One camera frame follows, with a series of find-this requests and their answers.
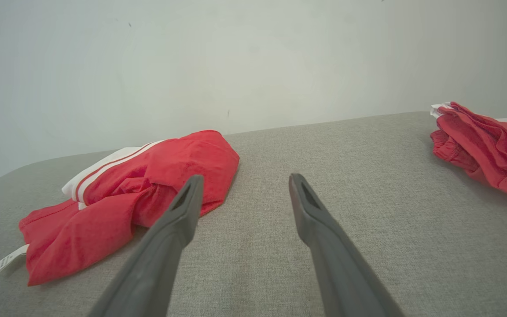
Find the red stripe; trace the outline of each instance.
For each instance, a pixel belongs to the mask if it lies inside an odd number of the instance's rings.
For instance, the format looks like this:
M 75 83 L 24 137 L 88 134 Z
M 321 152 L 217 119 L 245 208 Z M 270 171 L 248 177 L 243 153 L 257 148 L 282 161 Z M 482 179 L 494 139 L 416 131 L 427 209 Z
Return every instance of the red stripe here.
M 108 162 L 107 164 L 105 164 L 105 165 L 101 166 L 100 168 L 98 168 L 98 169 L 96 169 L 96 170 L 92 171 L 90 174 L 88 174 L 87 176 L 85 176 L 85 177 L 81 180 L 81 182 L 79 182 L 79 183 L 78 183 L 78 185 L 77 185 L 77 187 L 76 187 L 76 201 L 79 201 L 79 194 L 78 194 L 79 187 L 81 187 L 81 184 L 83 184 L 83 182 L 85 182 L 88 178 L 90 178 L 91 176 L 95 175 L 95 173 L 97 173 L 98 171 L 100 171 L 102 168 L 104 168 L 105 166 L 107 166 L 107 165 L 109 165 L 109 164 L 113 164 L 113 163 L 115 163 L 115 162 L 118 162 L 118 161 L 124 160 L 125 158 L 127 159 L 127 158 L 129 158 L 129 157 L 131 157 L 131 156 L 133 156 L 133 155 L 136 155 L 139 151 L 142 151 L 145 147 L 149 146 L 149 145 L 150 145 L 150 144 L 152 144 L 152 143 L 153 143 L 153 142 L 150 142 L 150 143 L 146 144 L 145 146 L 141 147 L 138 151 L 136 151 L 136 152 L 134 152 L 134 153 L 132 153 L 132 154 L 130 154 L 130 155 L 127 155 L 127 156 L 125 156 L 125 157 L 119 158 L 118 160 L 114 160 L 114 161 Z

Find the folded red clothing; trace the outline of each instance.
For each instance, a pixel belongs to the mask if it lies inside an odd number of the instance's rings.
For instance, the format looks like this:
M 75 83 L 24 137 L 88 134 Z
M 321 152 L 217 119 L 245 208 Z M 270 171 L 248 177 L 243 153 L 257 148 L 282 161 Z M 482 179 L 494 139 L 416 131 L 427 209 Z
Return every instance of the folded red clothing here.
M 205 177 L 201 215 L 220 206 L 239 156 L 215 131 L 126 148 L 70 181 L 59 205 L 20 221 L 29 286 L 76 273 L 132 239 L 133 225 L 151 227 L 195 174 Z
M 507 122 L 474 114 L 455 102 L 438 112 L 440 130 L 430 135 L 433 153 L 507 193 Z

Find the gray surface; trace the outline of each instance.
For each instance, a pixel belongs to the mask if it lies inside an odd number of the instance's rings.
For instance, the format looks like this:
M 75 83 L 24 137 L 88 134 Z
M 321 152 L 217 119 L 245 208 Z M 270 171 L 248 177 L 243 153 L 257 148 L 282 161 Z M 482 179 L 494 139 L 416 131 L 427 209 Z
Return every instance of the gray surface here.
M 199 220 L 171 316 L 322 316 L 287 180 L 300 172 L 409 316 L 507 316 L 507 195 L 431 154 L 425 112 L 228 135 L 241 156 L 227 202 Z M 0 259 L 18 221 L 108 152 L 20 168 L 0 179 Z M 93 267 L 27 288 L 24 260 L 0 274 L 0 316 L 87 313 L 143 234 Z

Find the white wall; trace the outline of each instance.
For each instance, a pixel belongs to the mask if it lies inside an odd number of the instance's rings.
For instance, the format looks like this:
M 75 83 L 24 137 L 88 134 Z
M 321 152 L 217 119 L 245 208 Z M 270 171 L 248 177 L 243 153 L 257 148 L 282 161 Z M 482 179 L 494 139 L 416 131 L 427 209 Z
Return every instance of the white wall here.
M 447 100 L 507 117 L 507 0 L 0 0 L 0 176 Z

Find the white label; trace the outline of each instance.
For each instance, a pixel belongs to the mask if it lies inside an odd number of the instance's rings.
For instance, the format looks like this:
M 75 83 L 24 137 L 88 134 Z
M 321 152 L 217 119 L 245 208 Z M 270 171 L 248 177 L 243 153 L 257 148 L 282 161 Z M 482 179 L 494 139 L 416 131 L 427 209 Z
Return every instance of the white label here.
M 9 254 L 8 256 L 4 257 L 3 259 L 0 260 L 0 272 L 2 269 L 5 269 L 5 267 L 7 265 L 9 265 L 9 263 L 11 263 L 14 259 L 16 259 L 18 256 L 20 255 L 26 255 L 26 250 L 29 248 L 29 245 L 26 244 L 26 245 L 23 245 L 22 247 L 20 247 L 19 249 L 16 249 L 15 251 L 12 251 L 11 254 Z

